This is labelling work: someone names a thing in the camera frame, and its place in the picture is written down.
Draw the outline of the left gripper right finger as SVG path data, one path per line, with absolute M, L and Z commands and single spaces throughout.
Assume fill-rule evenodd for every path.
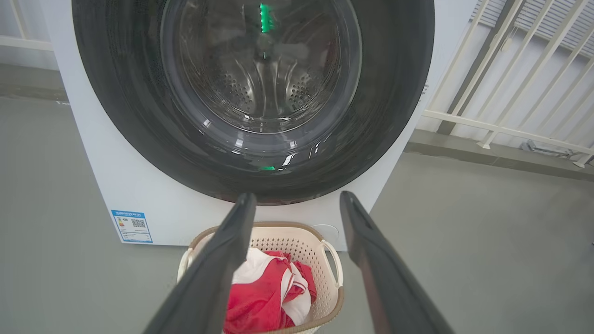
M 362 273 L 375 334 L 455 334 L 352 192 L 340 193 L 350 260 Z

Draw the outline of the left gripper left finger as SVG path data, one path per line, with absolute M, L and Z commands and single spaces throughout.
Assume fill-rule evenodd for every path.
M 256 197 L 241 194 L 143 334 L 223 334 L 232 277 L 246 260 Z

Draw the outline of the red garment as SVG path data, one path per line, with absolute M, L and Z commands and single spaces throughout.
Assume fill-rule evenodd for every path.
M 303 325 L 317 291 L 310 266 L 280 251 L 249 248 L 235 271 L 224 334 L 254 334 Z

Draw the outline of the washing machine door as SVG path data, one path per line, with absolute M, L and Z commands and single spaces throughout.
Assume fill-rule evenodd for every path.
M 434 0 L 72 0 L 89 82 L 125 139 L 209 197 L 316 199 L 401 135 Z

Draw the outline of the cream perforated laundry basket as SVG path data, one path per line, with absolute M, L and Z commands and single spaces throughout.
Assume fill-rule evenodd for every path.
M 286 252 L 292 260 L 310 266 L 317 291 L 309 321 L 292 328 L 254 334 L 316 334 L 336 318 L 344 302 L 343 269 L 335 248 L 321 233 L 295 222 L 256 223 L 249 248 Z

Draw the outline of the white front-load washing machine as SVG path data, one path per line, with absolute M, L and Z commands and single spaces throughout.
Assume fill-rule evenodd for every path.
M 374 206 L 458 48 L 465 31 L 460 19 L 472 15 L 477 4 L 472 0 L 434 3 L 435 31 L 428 78 L 422 84 L 418 105 L 394 144 L 365 173 L 329 194 L 276 206 L 259 205 L 257 201 L 255 221 L 309 225 L 337 251 L 346 250 L 340 193 L 354 193 L 367 211 Z M 229 202 L 196 192 L 157 169 L 125 139 L 102 108 L 85 72 L 74 32 L 72 0 L 57 0 L 49 13 L 57 12 L 68 15 L 65 22 L 49 26 L 57 39 L 59 71 L 63 83 L 79 83 L 68 87 L 72 93 L 68 100 L 113 226 L 116 228 L 112 210 L 142 212 L 154 245 L 189 245 L 200 232 L 219 225 L 239 195 Z

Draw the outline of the blue energy label sticker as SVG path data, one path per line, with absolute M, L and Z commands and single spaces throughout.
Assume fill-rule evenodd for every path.
M 111 211 L 117 232 L 123 243 L 152 244 L 146 216 L 142 212 Z

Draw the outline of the white metal railing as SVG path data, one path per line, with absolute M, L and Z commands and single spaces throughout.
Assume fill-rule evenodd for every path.
M 487 131 L 480 144 L 488 149 L 509 137 L 509 146 L 519 139 L 571 149 L 583 155 L 575 164 L 585 166 L 594 158 L 594 144 L 578 143 L 588 126 L 594 135 L 594 57 L 579 54 L 594 32 L 594 25 L 573 50 L 560 47 L 588 0 L 576 0 L 556 34 L 547 41 L 535 32 L 554 0 L 547 0 L 528 32 L 513 26 L 528 0 L 507 0 L 494 27 L 481 25 L 489 0 L 477 2 L 472 15 L 460 21 L 465 35 L 439 87 L 432 94 L 424 117 L 432 119 L 433 131 L 452 128 L 452 134 L 473 138 L 471 128 Z M 63 23 L 68 15 L 49 13 L 57 0 L 0 0 L 0 64 L 17 70 L 36 68 L 46 72 L 48 83 L 34 86 L 17 83 L 15 75 L 0 74 L 8 80 L 11 95 L 66 101 L 68 87 L 58 84 L 51 73 L 61 69 L 57 60 L 57 39 L 52 23 Z

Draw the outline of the grey metal floor bracket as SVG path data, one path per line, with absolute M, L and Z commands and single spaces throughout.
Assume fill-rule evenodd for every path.
M 520 144 L 519 147 L 523 151 L 533 152 L 537 154 L 544 154 L 548 156 L 553 156 L 555 158 L 563 158 L 563 159 L 570 159 L 574 156 L 574 152 L 571 149 L 561 148 L 550 148 L 546 146 L 542 146 L 534 142 L 533 140 L 526 140 Z

